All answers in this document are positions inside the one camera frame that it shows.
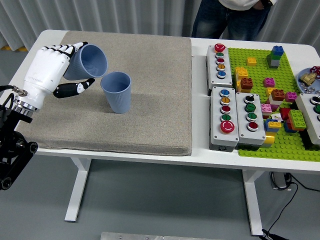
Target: gray foam pad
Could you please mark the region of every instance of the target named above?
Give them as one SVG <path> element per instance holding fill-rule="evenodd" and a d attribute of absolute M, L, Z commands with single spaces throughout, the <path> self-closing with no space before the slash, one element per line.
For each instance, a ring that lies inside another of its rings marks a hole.
<path fill-rule="evenodd" d="M 131 109 L 112 111 L 101 78 L 80 95 L 49 95 L 18 131 L 40 148 L 185 156 L 192 151 L 191 40 L 186 37 L 69 31 L 61 44 L 89 42 L 108 59 L 108 73 L 132 79 Z M 62 78 L 62 83 L 70 81 Z"/>

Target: white curtain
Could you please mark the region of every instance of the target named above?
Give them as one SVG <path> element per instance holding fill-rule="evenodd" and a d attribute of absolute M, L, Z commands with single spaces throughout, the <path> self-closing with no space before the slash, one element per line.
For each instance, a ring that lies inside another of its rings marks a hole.
<path fill-rule="evenodd" d="M 32 47 L 47 29 L 190 37 L 201 0 L 0 0 L 0 47 Z M 320 1 L 278 0 L 257 41 L 320 53 Z"/>

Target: white shirt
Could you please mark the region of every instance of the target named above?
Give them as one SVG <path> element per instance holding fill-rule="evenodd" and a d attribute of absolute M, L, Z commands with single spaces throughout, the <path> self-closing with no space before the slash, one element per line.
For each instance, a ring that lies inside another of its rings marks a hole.
<path fill-rule="evenodd" d="M 258 1 L 259 0 L 219 0 L 219 2 L 226 8 L 239 11 L 249 10 Z"/>

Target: brown lego brick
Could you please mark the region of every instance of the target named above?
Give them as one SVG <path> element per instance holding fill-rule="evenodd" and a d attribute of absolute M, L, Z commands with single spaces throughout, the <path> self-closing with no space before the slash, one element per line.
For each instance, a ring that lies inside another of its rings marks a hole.
<path fill-rule="evenodd" d="M 271 92 L 271 96 L 274 101 L 283 101 L 286 98 L 285 92 L 282 89 L 274 89 Z"/>
<path fill-rule="evenodd" d="M 247 78 L 247 77 L 242 78 L 240 83 L 241 83 L 241 88 L 242 89 L 250 90 L 254 86 L 254 83 L 253 83 L 252 79 L 251 78 Z"/>

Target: table leg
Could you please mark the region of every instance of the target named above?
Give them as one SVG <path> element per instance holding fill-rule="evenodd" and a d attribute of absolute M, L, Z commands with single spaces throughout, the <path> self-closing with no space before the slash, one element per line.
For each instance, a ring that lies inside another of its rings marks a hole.
<path fill-rule="evenodd" d="M 258 179 L 264 171 L 242 170 L 246 204 L 248 208 L 251 234 L 253 236 L 262 236 L 262 223 L 256 193 L 255 180 Z"/>
<path fill-rule="evenodd" d="M 71 157 L 71 159 L 78 167 L 78 173 L 76 175 L 69 206 L 64 219 L 67 222 L 75 222 L 77 220 L 82 195 L 86 186 L 89 167 L 91 164 L 91 159 L 77 157 Z"/>

